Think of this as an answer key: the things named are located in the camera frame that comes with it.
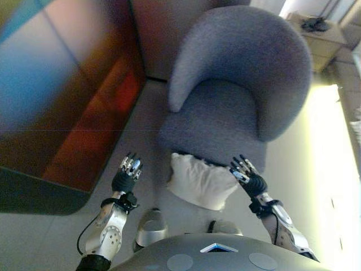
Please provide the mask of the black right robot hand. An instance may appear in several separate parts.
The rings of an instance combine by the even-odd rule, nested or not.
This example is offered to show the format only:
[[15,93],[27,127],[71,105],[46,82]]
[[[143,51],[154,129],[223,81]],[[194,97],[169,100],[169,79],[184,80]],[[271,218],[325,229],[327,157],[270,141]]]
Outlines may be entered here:
[[250,160],[242,154],[239,155],[239,158],[232,158],[230,172],[250,198],[255,198],[267,191],[266,181]]

